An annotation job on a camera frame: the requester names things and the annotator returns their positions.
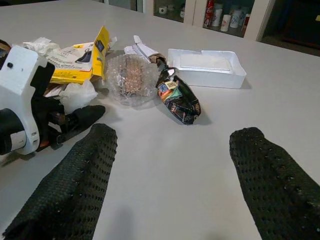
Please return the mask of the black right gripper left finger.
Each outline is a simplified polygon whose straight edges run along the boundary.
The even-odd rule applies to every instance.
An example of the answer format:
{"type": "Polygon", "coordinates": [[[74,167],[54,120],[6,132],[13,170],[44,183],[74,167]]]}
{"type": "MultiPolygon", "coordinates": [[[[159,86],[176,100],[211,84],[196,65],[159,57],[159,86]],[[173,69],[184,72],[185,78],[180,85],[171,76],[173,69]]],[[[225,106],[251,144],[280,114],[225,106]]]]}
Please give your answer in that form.
{"type": "Polygon", "coordinates": [[[6,240],[91,240],[117,149],[116,131],[96,123],[39,183],[3,232],[6,240]]]}

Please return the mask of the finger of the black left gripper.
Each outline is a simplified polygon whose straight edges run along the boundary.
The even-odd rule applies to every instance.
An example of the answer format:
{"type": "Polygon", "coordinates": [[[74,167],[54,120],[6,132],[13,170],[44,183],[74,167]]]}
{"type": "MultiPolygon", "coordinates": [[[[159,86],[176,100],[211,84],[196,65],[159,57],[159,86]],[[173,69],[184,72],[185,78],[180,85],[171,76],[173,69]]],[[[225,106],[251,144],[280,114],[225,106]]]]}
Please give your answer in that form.
{"type": "Polygon", "coordinates": [[[88,105],[83,108],[78,108],[71,113],[75,117],[75,122],[79,126],[91,126],[99,120],[106,112],[103,105],[88,105]]]}

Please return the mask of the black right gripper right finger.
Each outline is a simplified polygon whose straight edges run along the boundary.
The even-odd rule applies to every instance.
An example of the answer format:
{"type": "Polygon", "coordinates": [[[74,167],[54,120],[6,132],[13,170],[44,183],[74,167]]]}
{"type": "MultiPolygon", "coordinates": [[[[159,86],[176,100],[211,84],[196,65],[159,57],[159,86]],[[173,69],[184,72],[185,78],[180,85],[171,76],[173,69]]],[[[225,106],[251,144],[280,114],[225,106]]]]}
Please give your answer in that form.
{"type": "Polygon", "coordinates": [[[318,240],[320,186],[257,127],[236,130],[229,153],[263,240],[318,240]]]}

